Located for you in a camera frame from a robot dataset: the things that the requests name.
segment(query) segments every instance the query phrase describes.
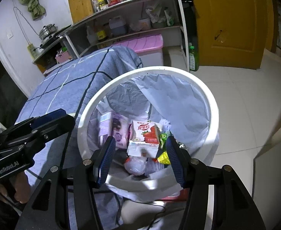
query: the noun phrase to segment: power cord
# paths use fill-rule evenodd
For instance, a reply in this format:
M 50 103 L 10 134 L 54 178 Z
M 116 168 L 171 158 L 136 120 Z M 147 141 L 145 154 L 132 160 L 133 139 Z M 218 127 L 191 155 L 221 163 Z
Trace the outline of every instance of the power cord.
M 24 35 L 24 37 L 25 37 L 25 39 L 26 39 L 28 45 L 30 45 L 31 42 L 29 41 L 28 37 L 26 36 L 26 34 L 25 34 L 25 32 L 24 32 L 24 30 L 23 30 L 21 24 L 20 24 L 20 21 L 19 21 L 19 19 L 17 18 L 15 9 L 17 9 L 17 10 L 19 11 L 20 15 L 26 20 L 26 22 L 27 22 L 27 23 L 29 24 L 29 26 L 32 28 L 32 30 L 34 31 L 34 33 L 36 33 L 37 36 L 39 36 L 39 34 L 35 31 L 35 29 L 32 27 L 32 25 L 29 23 L 29 21 L 24 17 L 24 15 L 23 15 L 22 12 L 20 11 L 20 9 L 17 8 L 16 6 L 14 6 L 14 7 L 13 7 L 13 11 L 14 11 L 14 15 L 15 15 L 15 17 L 16 17 L 17 23 L 18 23 L 18 25 L 19 25 L 19 27 L 20 27 L 20 29 L 21 29 L 21 32 L 23 33 L 23 35 Z
M 139 202 L 139 201 L 133 201 L 133 202 L 136 202 L 136 203 L 139 203 L 139 204 L 147 204 L 147 205 L 152 205 L 152 206 L 158 206 L 158 207 L 162 207 L 163 208 L 163 211 L 155 214 L 155 216 L 153 217 L 153 220 L 151 221 L 151 223 L 149 224 L 148 228 L 146 230 L 150 230 L 150 228 L 152 228 L 155 220 L 157 219 L 157 216 L 159 214 L 164 214 L 166 212 L 166 207 L 162 206 L 162 205 L 157 205 L 157 204 L 152 204 L 150 202 Z
M 29 26 L 32 28 L 32 30 L 34 31 L 34 33 L 36 33 L 37 36 L 39 36 L 39 34 L 35 31 L 35 29 L 34 29 L 34 28 L 32 27 L 32 25 L 29 23 L 29 21 L 24 17 L 24 15 L 23 15 L 22 12 L 20 11 L 20 9 L 17 8 L 16 6 L 14 6 L 13 9 L 15 9 L 15 8 L 19 11 L 20 15 L 26 20 L 26 22 L 27 22 L 27 23 L 29 24 Z

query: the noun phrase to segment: power strip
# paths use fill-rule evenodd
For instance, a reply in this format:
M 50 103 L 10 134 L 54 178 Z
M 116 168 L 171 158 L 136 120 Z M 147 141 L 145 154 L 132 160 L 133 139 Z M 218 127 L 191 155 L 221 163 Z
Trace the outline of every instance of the power strip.
M 28 49 L 32 59 L 35 59 L 36 57 L 38 57 L 38 53 L 36 52 L 36 49 L 32 43 L 29 46 L 27 46 L 27 49 Z

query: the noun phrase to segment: wooden cutting board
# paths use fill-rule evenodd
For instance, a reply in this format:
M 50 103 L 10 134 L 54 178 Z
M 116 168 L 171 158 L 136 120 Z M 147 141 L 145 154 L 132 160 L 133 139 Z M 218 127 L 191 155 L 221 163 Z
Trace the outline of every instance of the wooden cutting board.
M 74 24 L 94 13 L 91 0 L 68 0 L 68 4 Z

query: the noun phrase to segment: electrical outlet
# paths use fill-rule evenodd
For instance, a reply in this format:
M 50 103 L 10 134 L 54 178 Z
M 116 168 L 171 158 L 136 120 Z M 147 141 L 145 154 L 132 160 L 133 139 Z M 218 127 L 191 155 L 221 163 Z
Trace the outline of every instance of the electrical outlet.
M 11 39 L 13 37 L 13 33 L 10 28 L 7 30 L 7 37 L 8 37 L 8 39 Z
M 28 49 L 32 59 L 35 59 L 36 57 L 38 57 L 38 52 L 36 51 L 36 49 L 32 43 L 29 46 L 27 46 L 27 49 Z

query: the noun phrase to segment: yellow snack wrapper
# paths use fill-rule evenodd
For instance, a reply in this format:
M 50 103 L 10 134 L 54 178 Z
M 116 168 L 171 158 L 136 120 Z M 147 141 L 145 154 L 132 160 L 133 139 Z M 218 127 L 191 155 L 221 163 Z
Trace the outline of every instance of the yellow snack wrapper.
M 161 164 L 170 164 L 170 160 L 168 158 L 166 151 L 164 151 L 157 159 L 158 159 L 158 162 Z

